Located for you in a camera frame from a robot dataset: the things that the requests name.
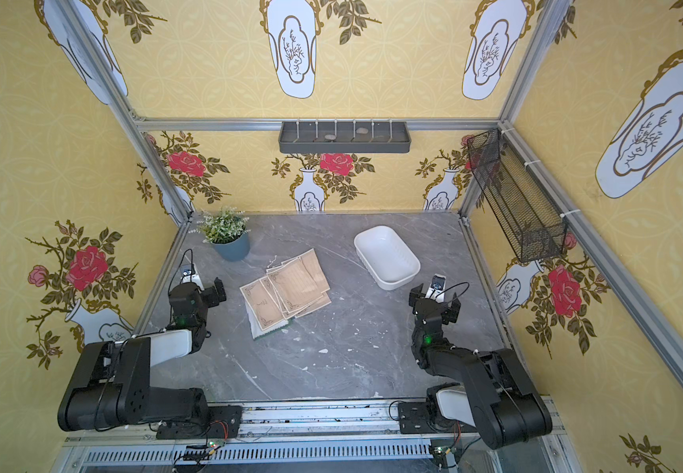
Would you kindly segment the white oval storage box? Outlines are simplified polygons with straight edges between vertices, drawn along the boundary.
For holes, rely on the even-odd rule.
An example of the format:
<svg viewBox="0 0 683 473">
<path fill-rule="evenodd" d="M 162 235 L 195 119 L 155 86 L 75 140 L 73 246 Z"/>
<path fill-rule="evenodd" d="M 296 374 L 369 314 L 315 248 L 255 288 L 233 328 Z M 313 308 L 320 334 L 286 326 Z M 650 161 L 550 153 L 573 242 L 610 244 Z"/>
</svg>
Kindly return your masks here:
<svg viewBox="0 0 683 473">
<path fill-rule="evenodd" d="M 353 244 L 364 267 L 384 291 L 394 291 L 410 283 L 422 268 L 408 245 L 388 226 L 357 234 Z"/>
</svg>

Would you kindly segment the pink lined stationery paper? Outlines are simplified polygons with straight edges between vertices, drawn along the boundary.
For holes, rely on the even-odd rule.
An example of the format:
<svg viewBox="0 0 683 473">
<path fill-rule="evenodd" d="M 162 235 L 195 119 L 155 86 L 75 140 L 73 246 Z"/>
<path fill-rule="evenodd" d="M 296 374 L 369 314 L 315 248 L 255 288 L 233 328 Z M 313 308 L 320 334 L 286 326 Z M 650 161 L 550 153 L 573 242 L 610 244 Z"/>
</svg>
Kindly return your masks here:
<svg viewBox="0 0 683 473">
<path fill-rule="evenodd" d="M 305 311 L 329 291 L 322 274 L 309 269 L 301 257 L 270 269 L 267 277 L 280 309 L 287 317 Z"/>
<path fill-rule="evenodd" d="M 248 313 L 254 313 L 262 329 L 287 320 L 274 300 L 267 277 L 240 287 Z"/>
</svg>

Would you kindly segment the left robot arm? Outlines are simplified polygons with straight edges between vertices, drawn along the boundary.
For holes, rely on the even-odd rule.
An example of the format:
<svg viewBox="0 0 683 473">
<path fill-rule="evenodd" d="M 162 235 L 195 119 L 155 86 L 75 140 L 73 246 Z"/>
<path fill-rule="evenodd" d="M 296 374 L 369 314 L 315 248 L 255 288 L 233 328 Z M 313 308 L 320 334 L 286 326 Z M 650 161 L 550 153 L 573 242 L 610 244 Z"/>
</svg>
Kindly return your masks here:
<svg viewBox="0 0 683 473">
<path fill-rule="evenodd" d="M 198 436 L 207 433 L 211 414 L 203 390 L 153 386 L 151 369 L 199 352 L 209 338 L 209 310 L 227 295 L 216 278 L 205 288 L 182 282 L 169 291 L 168 300 L 171 315 L 164 330 L 85 346 L 59 406 L 63 431 L 158 423 L 173 437 L 181 437 L 185 429 Z"/>
</svg>

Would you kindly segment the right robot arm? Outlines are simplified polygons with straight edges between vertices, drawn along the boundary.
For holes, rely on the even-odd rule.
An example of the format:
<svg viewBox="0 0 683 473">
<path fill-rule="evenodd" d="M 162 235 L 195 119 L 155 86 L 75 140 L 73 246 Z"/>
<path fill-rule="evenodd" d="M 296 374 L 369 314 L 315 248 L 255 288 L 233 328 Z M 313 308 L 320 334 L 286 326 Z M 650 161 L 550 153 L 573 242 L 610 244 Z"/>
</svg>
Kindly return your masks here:
<svg viewBox="0 0 683 473">
<path fill-rule="evenodd" d="M 443 419 L 473 427 L 490 449 L 552 433 L 550 410 L 514 350 L 460 348 L 444 335 L 443 327 L 459 317 L 458 295 L 440 302 L 418 285 L 410 290 L 408 304 L 416 364 L 431 376 L 452 380 L 426 396 L 431 423 Z"/>
</svg>

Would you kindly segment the potted green plant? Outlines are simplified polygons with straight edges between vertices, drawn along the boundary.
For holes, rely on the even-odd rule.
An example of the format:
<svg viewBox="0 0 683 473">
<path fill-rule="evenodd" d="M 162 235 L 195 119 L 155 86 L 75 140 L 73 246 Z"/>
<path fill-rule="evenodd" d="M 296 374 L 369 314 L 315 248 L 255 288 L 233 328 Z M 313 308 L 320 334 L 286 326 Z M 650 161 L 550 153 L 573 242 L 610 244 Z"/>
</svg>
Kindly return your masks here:
<svg viewBox="0 0 683 473">
<path fill-rule="evenodd" d="M 249 218 L 235 208 L 224 207 L 215 214 L 203 214 L 197 222 L 205 242 L 226 261 L 243 260 L 250 251 Z"/>
</svg>

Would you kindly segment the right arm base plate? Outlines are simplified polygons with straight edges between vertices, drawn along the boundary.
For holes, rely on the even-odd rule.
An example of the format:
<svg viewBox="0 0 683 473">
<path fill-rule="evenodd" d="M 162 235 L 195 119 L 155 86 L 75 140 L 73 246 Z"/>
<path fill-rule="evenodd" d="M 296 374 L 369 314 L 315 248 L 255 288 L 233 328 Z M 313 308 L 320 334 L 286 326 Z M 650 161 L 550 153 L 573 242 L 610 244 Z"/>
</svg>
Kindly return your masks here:
<svg viewBox="0 0 683 473">
<path fill-rule="evenodd" d="M 467 400 L 393 401 L 390 418 L 399 424 L 401 434 L 475 434 L 477 428 Z"/>
</svg>

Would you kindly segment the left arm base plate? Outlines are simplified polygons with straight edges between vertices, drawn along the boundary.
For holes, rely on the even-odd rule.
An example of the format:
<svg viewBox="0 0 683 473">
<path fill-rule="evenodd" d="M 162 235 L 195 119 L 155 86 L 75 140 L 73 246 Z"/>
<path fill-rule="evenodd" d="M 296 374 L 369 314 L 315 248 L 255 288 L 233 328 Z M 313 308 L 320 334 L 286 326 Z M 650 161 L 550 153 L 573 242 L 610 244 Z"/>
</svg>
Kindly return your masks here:
<svg viewBox="0 0 683 473">
<path fill-rule="evenodd" d="M 209 406 L 207 413 L 189 421 L 164 421 L 156 430 L 156 439 L 236 439 L 243 407 Z"/>
</svg>

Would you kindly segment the grey wall shelf tray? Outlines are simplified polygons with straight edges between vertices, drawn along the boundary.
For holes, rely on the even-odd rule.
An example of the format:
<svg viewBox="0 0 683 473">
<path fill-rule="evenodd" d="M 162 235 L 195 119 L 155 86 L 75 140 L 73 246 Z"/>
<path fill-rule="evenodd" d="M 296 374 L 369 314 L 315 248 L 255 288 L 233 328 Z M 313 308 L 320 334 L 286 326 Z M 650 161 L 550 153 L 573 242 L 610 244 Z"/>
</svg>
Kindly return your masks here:
<svg viewBox="0 0 683 473">
<path fill-rule="evenodd" d="M 299 119 L 282 122 L 283 154 L 406 154 L 412 146 L 408 124 L 392 119 Z"/>
</svg>

